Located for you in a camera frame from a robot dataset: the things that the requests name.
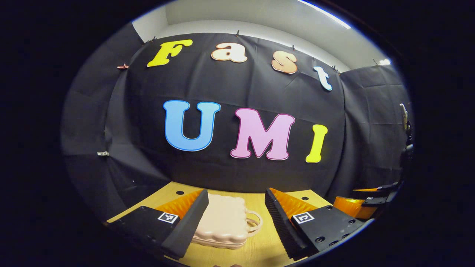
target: black cloth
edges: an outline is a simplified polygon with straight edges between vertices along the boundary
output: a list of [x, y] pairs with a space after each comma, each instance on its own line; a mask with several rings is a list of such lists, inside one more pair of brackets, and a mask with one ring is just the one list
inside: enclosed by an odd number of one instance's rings
[[375, 188], [400, 178], [406, 132], [399, 104], [414, 116], [402, 78], [389, 65], [341, 73], [345, 97], [345, 141], [338, 172], [325, 198], [348, 197], [353, 189]]
[[[169, 55], [168, 64], [146, 66], [162, 43], [184, 39], [193, 44], [175, 57]], [[243, 45], [247, 61], [213, 60], [211, 52], [223, 42]], [[296, 56], [296, 73], [272, 68], [278, 50]], [[117, 69], [124, 63], [127, 70]], [[323, 88], [314, 66], [329, 75], [331, 91]], [[187, 152], [167, 142], [163, 103], [168, 100], [190, 103], [183, 123], [188, 138], [200, 132], [196, 104], [221, 105], [207, 148]], [[398, 177], [396, 155], [405, 142], [399, 103], [408, 102], [390, 67], [361, 68], [340, 76], [292, 48], [233, 34], [185, 34], [143, 44], [128, 24], [97, 49], [74, 79], [65, 102], [62, 148], [73, 183], [101, 219], [170, 181], [234, 192], [312, 189], [332, 202], [355, 186], [380, 185]], [[239, 130], [235, 111], [243, 107], [256, 109], [265, 128], [278, 114], [295, 118], [288, 159], [257, 158], [251, 144], [251, 157], [231, 157]], [[322, 160], [307, 163], [314, 124], [326, 126], [328, 133]], [[102, 151], [110, 156], [97, 156]], [[95, 167], [87, 168], [87, 163]]]

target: wooden table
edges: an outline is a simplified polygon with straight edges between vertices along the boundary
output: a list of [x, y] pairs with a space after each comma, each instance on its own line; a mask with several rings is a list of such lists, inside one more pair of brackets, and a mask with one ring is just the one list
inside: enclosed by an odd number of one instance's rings
[[[189, 194], [200, 189], [202, 188], [170, 182], [148, 198], [110, 218], [107, 222], [113, 222], [140, 206], [156, 208], [181, 197], [182, 195], [176, 194], [176, 191], [183, 191], [185, 194]], [[281, 267], [294, 263], [294, 260], [288, 258], [274, 228], [272, 218], [264, 204], [263, 193], [235, 193], [217, 190], [208, 190], [208, 192], [222, 196], [244, 198], [246, 207], [262, 216], [264, 221], [262, 229], [255, 236], [248, 238], [245, 245], [239, 249], [215, 248], [191, 243], [185, 257], [181, 258], [178, 262], [191, 267], [213, 267], [215, 265], [229, 267], [233, 264], [238, 264], [242, 267]], [[312, 190], [287, 192], [287, 194], [299, 199], [308, 197], [306, 202], [318, 208], [331, 205]], [[258, 220], [252, 214], [249, 214], [248, 217]]]

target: handbag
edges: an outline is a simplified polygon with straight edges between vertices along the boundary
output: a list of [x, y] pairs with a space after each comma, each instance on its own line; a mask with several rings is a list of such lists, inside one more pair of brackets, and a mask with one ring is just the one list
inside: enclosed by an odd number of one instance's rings
[[[255, 211], [246, 209], [243, 198], [208, 194], [208, 201], [192, 243], [237, 249], [245, 244], [247, 238], [261, 230], [262, 217]], [[247, 213], [255, 214], [259, 223], [247, 218]]]

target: letter m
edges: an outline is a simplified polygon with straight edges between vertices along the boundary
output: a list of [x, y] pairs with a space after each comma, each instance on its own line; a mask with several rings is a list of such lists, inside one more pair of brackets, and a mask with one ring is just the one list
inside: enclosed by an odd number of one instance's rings
[[290, 127], [295, 122], [294, 117], [287, 114], [279, 114], [266, 130], [259, 112], [255, 109], [240, 108], [236, 110], [236, 116], [240, 120], [239, 134], [237, 136], [236, 148], [231, 150], [231, 156], [240, 159], [250, 157], [251, 151], [247, 147], [249, 141], [251, 141], [257, 158], [264, 154], [271, 142], [271, 150], [266, 154], [268, 159], [281, 161], [289, 157], [287, 145]]

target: ceiling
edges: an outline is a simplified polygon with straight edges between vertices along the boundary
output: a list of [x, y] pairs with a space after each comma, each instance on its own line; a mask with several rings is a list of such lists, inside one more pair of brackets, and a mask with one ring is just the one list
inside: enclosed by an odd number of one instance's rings
[[177, 0], [166, 5], [166, 17], [169, 25], [222, 19], [272, 27], [315, 44], [351, 69], [388, 58], [354, 27], [346, 29], [297, 0]]

